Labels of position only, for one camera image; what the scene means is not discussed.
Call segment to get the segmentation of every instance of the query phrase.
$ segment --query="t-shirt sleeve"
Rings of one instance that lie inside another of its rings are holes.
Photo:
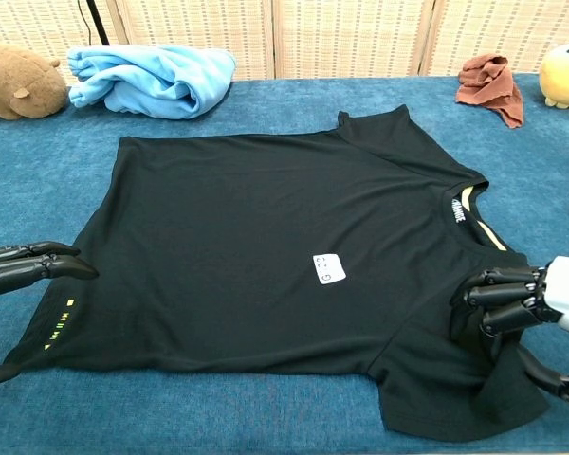
[[[369,371],[379,386],[384,425],[441,441],[464,442],[519,427],[548,408],[524,373],[516,342],[495,362],[444,333],[447,324],[412,319]]]
[[[345,140],[410,172],[448,187],[487,183],[481,173],[455,160],[415,123],[404,104],[391,112],[361,118],[340,112],[339,124]]]

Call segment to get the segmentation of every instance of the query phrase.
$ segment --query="black t-shirt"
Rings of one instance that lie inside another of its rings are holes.
[[[123,137],[75,242],[100,277],[53,281],[3,368],[360,373],[387,428],[517,427],[546,408],[517,342],[492,362],[478,321],[449,337],[467,275],[526,265],[481,220],[486,186],[404,105],[311,134]]]

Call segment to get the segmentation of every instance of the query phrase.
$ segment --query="blue table surface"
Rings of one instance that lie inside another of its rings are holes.
[[[173,121],[101,104],[42,119],[0,119],[0,246],[71,244],[107,191],[119,138],[287,134],[409,106],[453,157],[490,181],[483,217],[532,264],[569,256],[569,110],[543,103],[535,75],[515,75],[525,125],[455,103],[456,78],[235,82],[207,115]],[[138,271],[140,278],[143,270]],[[0,363],[47,282],[0,296]],[[527,331],[524,344],[569,373],[569,334]],[[356,375],[87,373],[46,370],[0,384],[0,453],[569,452],[569,404],[539,420],[446,444],[384,430],[376,385]]]

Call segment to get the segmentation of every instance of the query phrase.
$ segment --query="folded towel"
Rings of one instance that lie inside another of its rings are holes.
[[[79,80],[69,91],[76,107],[101,100],[115,112],[156,118],[195,118],[228,91],[236,67],[226,50],[181,45],[97,45],[67,52]]]
[[[462,85],[455,100],[496,111],[506,125],[518,128],[524,122],[523,96],[507,65],[507,58],[498,54],[468,60],[459,73]]]

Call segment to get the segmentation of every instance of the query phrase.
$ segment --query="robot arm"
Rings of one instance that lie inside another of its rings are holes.
[[[42,279],[98,277],[97,270],[77,258],[78,254],[77,248],[57,242],[0,247],[0,294],[31,286]]]
[[[472,313],[483,310],[482,341],[492,358],[506,335],[523,329],[551,322],[569,332],[569,258],[558,256],[546,267],[485,270],[460,285],[451,305],[453,339],[461,335]],[[533,382],[569,401],[569,375],[543,366],[524,346],[519,354]]]

